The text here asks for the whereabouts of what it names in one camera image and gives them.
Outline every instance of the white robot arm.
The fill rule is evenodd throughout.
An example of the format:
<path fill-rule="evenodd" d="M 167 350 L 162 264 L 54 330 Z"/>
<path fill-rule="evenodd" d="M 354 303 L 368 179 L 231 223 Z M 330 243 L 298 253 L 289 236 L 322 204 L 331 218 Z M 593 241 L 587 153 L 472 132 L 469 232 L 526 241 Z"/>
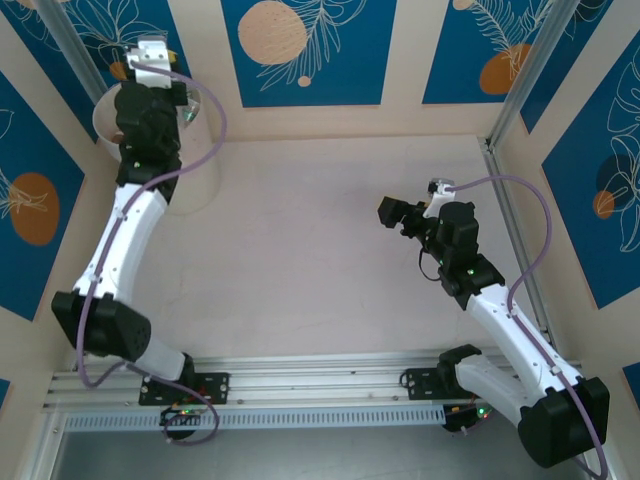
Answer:
<path fill-rule="evenodd" d="M 444 390 L 452 398 L 471 392 L 486 400 L 518 428 L 525 449 L 544 467 L 594 446 L 572 399 L 574 392 L 604 442 L 607 388 L 597 377 L 583 378 L 561 358 L 517 304 L 509 310 L 504 278 L 478 253 L 475 207 L 456 202 L 452 186 L 451 181 L 434 179 L 429 184 L 428 205 L 385 197 L 378 209 L 383 225 L 394 228 L 401 223 L 401 234 L 417 238 L 423 252 L 440 264 L 438 277 L 444 290 L 485 327 L 517 374 L 511 377 L 479 349 L 465 345 L 440 356 L 436 373 Z M 552 366 L 540 350 L 553 360 Z M 571 394 L 560 373 L 573 388 Z"/>
<path fill-rule="evenodd" d="M 433 182 L 437 189 L 424 211 L 425 219 L 437 219 L 441 207 L 455 201 L 455 192 L 447 190 L 453 182 L 443 179 Z M 576 385 L 581 375 L 558 355 L 515 302 L 513 312 L 509 312 L 508 293 L 509 289 L 499 283 L 484 287 L 479 294 L 470 296 L 466 310 L 491 334 L 500 351 L 517 372 L 519 380 L 495 367 L 483 355 L 467 357 L 455 368 L 458 383 L 463 389 L 487 400 L 517 426 L 522 418 L 523 407 L 533 407 L 538 400 L 546 396 L 547 389 L 561 391 L 564 390 L 564 386 L 557 377 L 558 370 L 552 370 L 547 365 L 540 352 L 512 320 L 511 313 L 518 315 L 531 334 L 555 359 L 556 365 L 564 372 L 571 385 Z"/>
<path fill-rule="evenodd" d="M 169 51 L 163 38 L 146 37 L 127 53 L 131 61 L 171 70 Z M 176 180 L 167 180 L 139 193 L 142 185 L 179 170 L 180 139 L 176 106 L 187 102 L 186 86 L 167 75 L 131 67 L 135 81 L 123 82 L 115 98 L 116 123 L 124 133 L 120 144 L 122 161 L 118 171 L 114 206 L 98 247 L 71 293 L 58 292 L 52 310 L 69 341 L 76 346 L 82 306 L 96 281 L 85 331 L 85 351 L 116 355 L 159 378 L 177 381 L 184 377 L 188 357 L 151 334 L 145 317 L 129 307 L 133 282 L 147 242 L 171 201 Z M 126 215 L 125 204 L 137 196 Z M 113 226 L 122 220 L 115 237 Z M 100 277 L 96 266 L 106 252 Z"/>

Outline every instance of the metal corner post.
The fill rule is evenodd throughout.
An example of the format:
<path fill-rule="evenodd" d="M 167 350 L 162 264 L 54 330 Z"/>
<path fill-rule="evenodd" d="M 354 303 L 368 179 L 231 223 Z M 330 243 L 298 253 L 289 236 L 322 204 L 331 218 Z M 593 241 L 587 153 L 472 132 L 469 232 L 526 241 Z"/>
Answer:
<path fill-rule="evenodd" d="M 65 13 L 64 4 L 56 0 L 33 0 L 33 2 L 42 22 L 58 44 L 89 98 L 94 104 L 98 103 L 107 91 L 107 84 Z"/>
<path fill-rule="evenodd" d="M 533 43 L 531 52 L 527 56 L 520 73 L 513 82 L 507 94 L 502 110 L 491 128 L 488 136 L 488 147 L 491 153 L 499 145 L 509 127 L 516 119 L 524 102 L 538 81 L 549 57 L 553 53 L 564 29 L 573 17 L 581 0 L 542 0 L 553 2 L 549 16 L 540 28 L 540 32 Z"/>

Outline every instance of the enclosure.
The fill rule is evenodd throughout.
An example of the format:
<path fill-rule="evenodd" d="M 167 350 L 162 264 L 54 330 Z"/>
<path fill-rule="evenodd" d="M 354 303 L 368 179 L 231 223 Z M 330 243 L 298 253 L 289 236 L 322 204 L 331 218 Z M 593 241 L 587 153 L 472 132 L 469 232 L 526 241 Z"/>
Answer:
<path fill-rule="evenodd" d="M 385 196 L 427 200 L 432 178 L 498 173 L 539 188 L 554 227 L 516 299 L 560 354 L 604 381 L 609 478 L 637 477 L 636 1 L 2 0 L 0 10 L 0 478 L 587 478 L 572 462 L 538 467 L 495 412 L 468 434 L 443 430 L 448 402 L 411 401 L 398 383 L 467 343 L 512 371 L 424 278 L 419 245 L 377 216 Z M 136 375 L 85 390 L 50 308 L 113 208 L 116 130 L 94 106 L 124 79 L 125 49 L 141 35 L 165 36 L 228 121 L 214 160 L 180 179 L 132 299 L 198 369 L 231 374 L 219 435 L 192 449 L 164 444 L 160 410 L 137 405 Z M 223 135 L 214 105 L 191 98 L 185 164 Z M 508 182 L 457 199 L 474 203 L 480 251 L 512 284 L 543 248 L 539 203 Z M 421 268 L 438 265 L 425 257 Z M 87 358 L 91 376 L 109 360 Z"/>

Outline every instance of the orange circle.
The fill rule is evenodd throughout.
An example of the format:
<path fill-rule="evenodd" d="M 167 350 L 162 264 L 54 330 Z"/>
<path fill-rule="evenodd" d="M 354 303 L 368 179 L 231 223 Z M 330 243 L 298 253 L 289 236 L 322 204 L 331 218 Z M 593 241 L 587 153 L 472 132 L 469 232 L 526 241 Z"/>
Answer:
<path fill-rule="evenodd" d="M 613 214 L 615 207 L 613 194 L 606 190 L 598 192 L 593 199 L 593 211 L 603 220 L 606 220 Z"/>
<path fill-rule="evenodd" d="M 509 93 L 516 74 L 520 71 L 524 60 L 529 55 L 531 45 L 520 44 L 494 56 L 482 69 L 480 88 L 487 95 L 504 95 Z"/>
<path fill-rule="evenodd" d="M 473 6 L 475 0 L 453 0 L 451 3 L 456 10 L 466 10 Z"/>
<path fill-rule="evenodd" d="M 9 188 L 9 199 L 14 203 L 11 223 L 20 238 L 36 247 L 47 245 L 60 220 L 60 201 L 53 183 L 39 173 L 23 173 Z"/>
<path fill-rule="evenodd" d="M 109 73 L 111 73 L 116 80 L 124 81 L 127 79 L 127 72 L 122 62 L 113 62 L 109 65 Z"/>
<path fill-rule="evenodd" d="M 295 59 L 307 46 L 307 29 L 293 8 L 280 1 L 253 5 L 238 24 L 238 39 L 256 63 L 280 65 Z"/>

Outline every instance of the black bracket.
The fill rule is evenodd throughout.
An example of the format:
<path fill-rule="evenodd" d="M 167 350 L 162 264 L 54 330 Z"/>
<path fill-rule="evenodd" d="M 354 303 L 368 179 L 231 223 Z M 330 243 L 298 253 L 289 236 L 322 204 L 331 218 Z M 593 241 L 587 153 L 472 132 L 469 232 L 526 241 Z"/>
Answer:
<path fill-rule="evenodd" d="M 470 400 L 472 393 L 451 393 L 438 375 L 437 368 L 408 368 L 400 384 L 409 392 L 409 400 Z"/>
<path fill-rule="evenodd" d="M 213 405 L 226 405 L 229 395 L 228 373 L 196 373 L 192 389 L 209 400 Z M 158 407 L 179 405 L 201 405 L 198 399 L 189 397 L 182 390 L 168 387 L 162 383 L 142 380 L 140 387 L 140 406 Z"/>

